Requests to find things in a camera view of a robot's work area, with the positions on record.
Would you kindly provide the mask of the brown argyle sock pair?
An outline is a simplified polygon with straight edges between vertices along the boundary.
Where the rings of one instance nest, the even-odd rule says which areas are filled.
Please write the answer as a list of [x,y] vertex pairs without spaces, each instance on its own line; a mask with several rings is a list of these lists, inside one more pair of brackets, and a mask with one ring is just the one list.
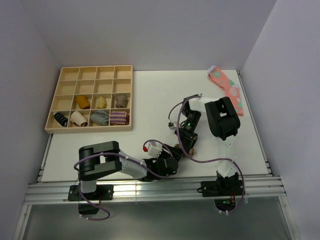
[[[181,147],[180,147],[179,144],[175,144],[175,145],[174,145],[174,148],[180,149]],[[188,154],[192,157],[192,156],[195,154],[195,149],[194,149],[194,148],[191,148],[191,149],[189,150]]]

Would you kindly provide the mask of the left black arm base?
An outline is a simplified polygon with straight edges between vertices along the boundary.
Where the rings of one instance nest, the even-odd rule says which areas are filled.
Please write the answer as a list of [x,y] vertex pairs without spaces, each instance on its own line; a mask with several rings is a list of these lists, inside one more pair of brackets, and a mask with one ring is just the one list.
[[[90,201],[110,201],[113,199],[114,186],[112,184],[98,184],[96,190],[90,193],[83,193],[83,195]],[[79,186],[71,185],[67,200],[69,202],[84,201],[79,194]]]

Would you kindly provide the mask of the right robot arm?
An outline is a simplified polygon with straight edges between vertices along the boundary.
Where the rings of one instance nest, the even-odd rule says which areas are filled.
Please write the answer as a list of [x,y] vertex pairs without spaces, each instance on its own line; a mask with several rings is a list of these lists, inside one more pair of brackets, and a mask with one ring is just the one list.
[[[189,151],[198,140],[195,129],[202,116],[205,114],[211,134],[225,145],[226,157],[219,157],[210,160],[196,160]],[[233,147],[238,129],[241,126],[240,119],[229,97],[219,99],[192,95],[183,99],[178,113],[177,123],[180,122],[181,115],[186,117],[183,126],[178,126],[175,130],[178,143],[183,155],[195,163],[218,162],[216,174],[221,178],[216,183],[217,191],[222,195],[229,194],[234,183],[231,179],[238,179],[242,174],[239,166],[230,158],[230,150]]]

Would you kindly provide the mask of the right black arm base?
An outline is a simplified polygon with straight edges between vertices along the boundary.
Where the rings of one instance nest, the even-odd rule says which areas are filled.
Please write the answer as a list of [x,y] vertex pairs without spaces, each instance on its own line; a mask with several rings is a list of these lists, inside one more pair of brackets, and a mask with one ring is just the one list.
[[197,192],[203,197],[232,197],[245,194],[243,181],[236,173],[230,177],[218,175],[216,180],[202,181]]

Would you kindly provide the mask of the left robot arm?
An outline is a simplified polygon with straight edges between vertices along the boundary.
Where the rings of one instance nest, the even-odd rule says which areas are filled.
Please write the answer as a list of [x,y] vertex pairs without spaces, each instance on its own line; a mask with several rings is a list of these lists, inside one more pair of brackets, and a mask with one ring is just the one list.
[[118,172],[141,182],[165,179],[177,173],[184,156],[180,148],[155,139],[146,141],[142,149],[151,158],[134,158],[122,151],[117,141],[81,147],[79,161],[74,165],[80,182],[79,194],[86,200],[95,198],[97,181]]

